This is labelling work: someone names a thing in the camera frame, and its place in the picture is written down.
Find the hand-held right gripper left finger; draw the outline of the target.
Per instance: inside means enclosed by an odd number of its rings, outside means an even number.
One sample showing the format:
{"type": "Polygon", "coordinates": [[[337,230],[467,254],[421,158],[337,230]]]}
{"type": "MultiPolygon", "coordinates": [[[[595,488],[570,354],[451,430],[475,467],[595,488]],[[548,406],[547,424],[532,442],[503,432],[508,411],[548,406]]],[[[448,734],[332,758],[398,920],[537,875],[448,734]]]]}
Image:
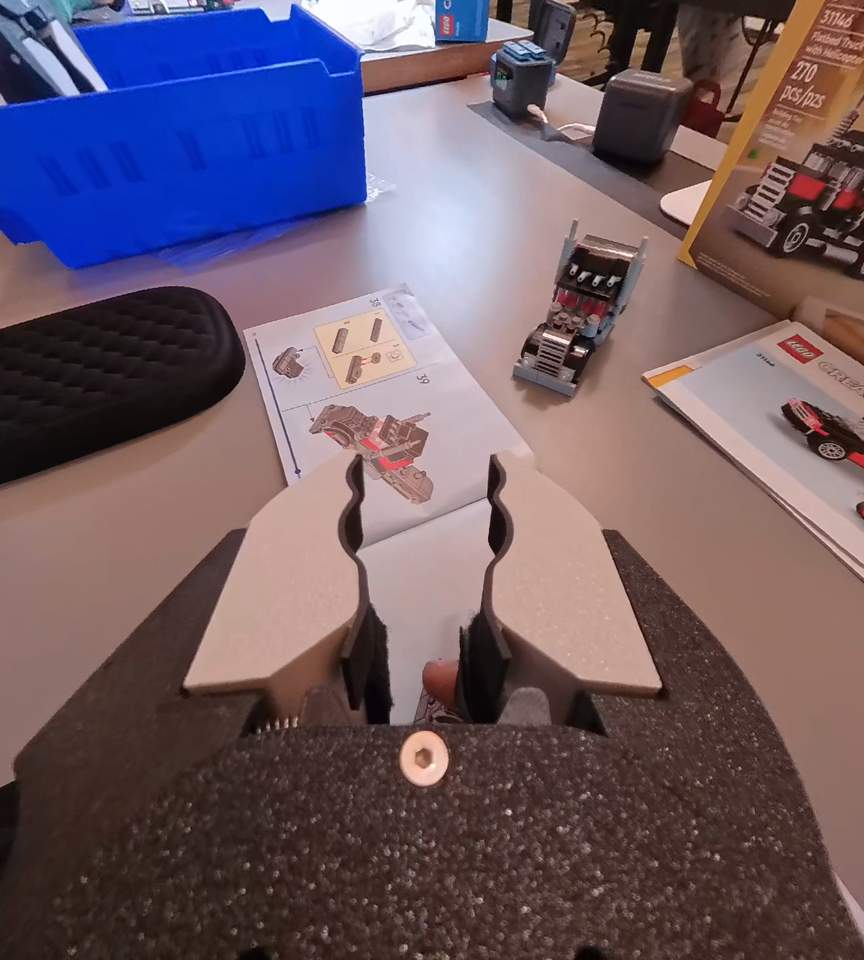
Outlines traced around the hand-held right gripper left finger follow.
{"type": "Polygon", "coordinates": [[[258,511],[185,691],[255,693],[270,726],[390,722],[388,632],[358,557],[363,499],[363,460],[344,451],[258,511]]]}

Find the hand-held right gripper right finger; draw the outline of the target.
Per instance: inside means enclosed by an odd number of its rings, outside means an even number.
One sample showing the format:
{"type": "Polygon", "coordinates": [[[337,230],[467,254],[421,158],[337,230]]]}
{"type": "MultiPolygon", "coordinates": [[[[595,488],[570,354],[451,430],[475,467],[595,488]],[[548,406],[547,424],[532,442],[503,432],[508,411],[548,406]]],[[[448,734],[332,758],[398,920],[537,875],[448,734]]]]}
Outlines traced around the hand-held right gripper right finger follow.
{"type": "Polygon", "coordinates": [[[509,451],[490,456],[481,606],[460,632],[459,712],[473,724],[602,726],[596,694],[663,682],[599,522],[509,451]]]}

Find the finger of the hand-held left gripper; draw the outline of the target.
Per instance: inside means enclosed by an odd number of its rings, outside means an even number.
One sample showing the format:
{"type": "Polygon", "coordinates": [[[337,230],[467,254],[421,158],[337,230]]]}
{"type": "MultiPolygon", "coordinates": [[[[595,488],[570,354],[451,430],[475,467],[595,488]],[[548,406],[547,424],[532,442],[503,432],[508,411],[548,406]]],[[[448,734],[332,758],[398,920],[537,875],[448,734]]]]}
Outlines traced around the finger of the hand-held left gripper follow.
{"type": "Polygon", "coordinates": [[[50,2],[0,1],[0,94],[6,102],[107,90],[74,31],[50,2]]]}

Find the blue plastic bin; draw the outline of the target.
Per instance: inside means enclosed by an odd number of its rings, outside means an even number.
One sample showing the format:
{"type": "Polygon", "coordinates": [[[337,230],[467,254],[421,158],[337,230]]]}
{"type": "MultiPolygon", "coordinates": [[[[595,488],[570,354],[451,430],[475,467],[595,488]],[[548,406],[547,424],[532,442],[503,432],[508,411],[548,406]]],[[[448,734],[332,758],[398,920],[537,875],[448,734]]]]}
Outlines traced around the blue plastic bin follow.
{"type": "Polygon", "coordinates": [[[106,90],[0,106],[0,230],[82,268],[361,204],[361,54],[300,6],[84,27],[106,90]]]}

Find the black red lego truck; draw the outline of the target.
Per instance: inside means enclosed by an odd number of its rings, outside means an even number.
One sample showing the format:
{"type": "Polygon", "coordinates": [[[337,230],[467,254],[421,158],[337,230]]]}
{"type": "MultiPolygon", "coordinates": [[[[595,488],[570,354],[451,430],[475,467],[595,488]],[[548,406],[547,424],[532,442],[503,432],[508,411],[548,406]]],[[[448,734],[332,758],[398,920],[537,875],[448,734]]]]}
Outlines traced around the black red lego truck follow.
{"type": "Polygon", "coordinates": [[[522,344],[516,379],[573,397],[594,354],[611,335],[642,274],[649,240],[635,245],[587,234],[571,223],[543,322],[522,344]]]}

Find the small blue lego box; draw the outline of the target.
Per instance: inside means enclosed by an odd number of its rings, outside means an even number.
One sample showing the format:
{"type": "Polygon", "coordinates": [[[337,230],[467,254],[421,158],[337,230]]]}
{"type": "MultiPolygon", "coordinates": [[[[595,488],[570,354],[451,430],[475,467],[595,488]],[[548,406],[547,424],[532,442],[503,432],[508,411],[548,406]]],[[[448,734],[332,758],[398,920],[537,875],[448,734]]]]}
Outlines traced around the small blue lego box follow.
{"type": "Polygon", "coordinates": [[[490,3],[475,0],[434,1],[436,42],[486,42],[490,3]]]}

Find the large lego set box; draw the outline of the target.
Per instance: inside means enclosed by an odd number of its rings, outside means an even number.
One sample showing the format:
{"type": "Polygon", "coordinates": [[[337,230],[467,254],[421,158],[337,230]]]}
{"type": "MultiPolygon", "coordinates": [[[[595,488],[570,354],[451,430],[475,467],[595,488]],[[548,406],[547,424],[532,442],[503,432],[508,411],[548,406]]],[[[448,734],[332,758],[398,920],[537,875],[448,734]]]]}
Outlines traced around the large lego set box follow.
{"type": "Polygon", "coordinates": [[[864,347],[864,1],[796,3],[679,259],[864,347]]]}

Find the person's right hand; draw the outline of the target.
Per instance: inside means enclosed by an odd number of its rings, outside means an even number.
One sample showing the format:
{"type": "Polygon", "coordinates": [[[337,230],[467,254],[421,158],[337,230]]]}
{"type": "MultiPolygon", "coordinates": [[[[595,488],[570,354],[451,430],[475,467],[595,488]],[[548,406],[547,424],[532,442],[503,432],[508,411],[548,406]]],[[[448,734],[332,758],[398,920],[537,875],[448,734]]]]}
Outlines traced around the person's right hand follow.
{"type": "Polygon", "coordinates": [[[430,698],[451,712],[457,712],[459,662],[456,659],[428,661],[422,670],[422,684],[430,698]]]}

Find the open instruction booklet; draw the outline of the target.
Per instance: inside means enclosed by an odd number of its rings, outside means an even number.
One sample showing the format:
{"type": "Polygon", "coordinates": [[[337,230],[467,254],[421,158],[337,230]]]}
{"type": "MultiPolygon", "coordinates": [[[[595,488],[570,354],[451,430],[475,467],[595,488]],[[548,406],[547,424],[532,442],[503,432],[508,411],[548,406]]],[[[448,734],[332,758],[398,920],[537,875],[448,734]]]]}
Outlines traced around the open instruction booklet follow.
{"type": "Polygon", "coordinates": [[[407,286],[244,338],[288,485],[341,450],[363,459],[359,556],[388,630],[390,720],[411,723],[423,668],[458,658],[481,605],[490,458],[534,456],[407,286]]]}

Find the closed instruction booklets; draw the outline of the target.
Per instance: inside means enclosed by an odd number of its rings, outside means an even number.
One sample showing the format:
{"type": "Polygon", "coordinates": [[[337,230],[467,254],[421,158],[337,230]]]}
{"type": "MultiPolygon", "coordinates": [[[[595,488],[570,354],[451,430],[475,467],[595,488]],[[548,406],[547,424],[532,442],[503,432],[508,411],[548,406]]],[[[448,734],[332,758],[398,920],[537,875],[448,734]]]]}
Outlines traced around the closed instruction booklets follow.
{"type": "Polygon", "coordinates": [[[643,374],[864,580],[864,366],[784,320],[643,374]]]}

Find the black wrist rest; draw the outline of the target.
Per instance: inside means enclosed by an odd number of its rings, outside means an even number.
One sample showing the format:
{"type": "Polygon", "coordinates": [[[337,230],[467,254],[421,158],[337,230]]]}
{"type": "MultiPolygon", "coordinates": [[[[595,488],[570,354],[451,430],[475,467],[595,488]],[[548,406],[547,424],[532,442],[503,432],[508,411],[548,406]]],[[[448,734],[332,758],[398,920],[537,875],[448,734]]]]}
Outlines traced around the black wrist rest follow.
{"type": "Polygon", "coordinates": [[[187,286],[105,298],[0,329],[0,485],[174,426],[246,368],[224,306],[187,286]]]}

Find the clear plastic bags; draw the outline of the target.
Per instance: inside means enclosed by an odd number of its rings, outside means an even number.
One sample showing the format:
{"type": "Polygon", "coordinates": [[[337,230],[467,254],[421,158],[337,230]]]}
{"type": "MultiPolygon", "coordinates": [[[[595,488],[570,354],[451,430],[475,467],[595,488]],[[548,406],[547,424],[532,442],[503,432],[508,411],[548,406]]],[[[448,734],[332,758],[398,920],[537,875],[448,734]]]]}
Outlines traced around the clear plastic bags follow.
{"type": "Polygon", "coordinates": [[[330,29],[367,53],[436,46],[433,1],[301,1],[330,29]]]}

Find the white round pad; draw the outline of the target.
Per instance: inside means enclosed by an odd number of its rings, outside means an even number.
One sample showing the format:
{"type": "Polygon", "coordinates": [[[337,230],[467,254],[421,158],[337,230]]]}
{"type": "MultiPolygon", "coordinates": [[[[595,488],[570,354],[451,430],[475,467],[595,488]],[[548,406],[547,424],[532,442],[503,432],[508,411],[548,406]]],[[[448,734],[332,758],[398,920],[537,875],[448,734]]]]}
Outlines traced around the white round pad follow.
{"type": "Polygon", "coordinates": [[[694,222],[703,222],[720,192],[712,179],[669,191],[660,196],[661,213],[675,223],[690,229],[694,222]]]}

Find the battery charger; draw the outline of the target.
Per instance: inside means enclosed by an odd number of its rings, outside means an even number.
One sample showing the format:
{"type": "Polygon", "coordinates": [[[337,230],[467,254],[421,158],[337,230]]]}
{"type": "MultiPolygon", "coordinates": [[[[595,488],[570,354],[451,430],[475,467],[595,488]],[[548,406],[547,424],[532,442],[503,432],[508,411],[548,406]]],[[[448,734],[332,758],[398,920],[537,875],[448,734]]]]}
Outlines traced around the battery charger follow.
{"type": "Polygon", "coordinates": [[[556,69],[552,57],[533,41],[505,42],[489,66],[493,104],[513,120],[527,117],[531,106],[542,110],[556,69]]]}

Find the black cube device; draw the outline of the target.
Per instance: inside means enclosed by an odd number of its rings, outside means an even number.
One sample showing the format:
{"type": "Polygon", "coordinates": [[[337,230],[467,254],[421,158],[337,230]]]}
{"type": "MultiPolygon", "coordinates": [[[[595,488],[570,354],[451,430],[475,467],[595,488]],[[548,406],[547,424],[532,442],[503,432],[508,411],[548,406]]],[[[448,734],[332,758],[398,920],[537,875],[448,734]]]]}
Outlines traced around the black cube device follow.
{"type": "Polygon", "coordinates": [[[606,83],[591,149],[597,156],[655,165],[670,150],[693,82],[626,69],[606,83]]]}

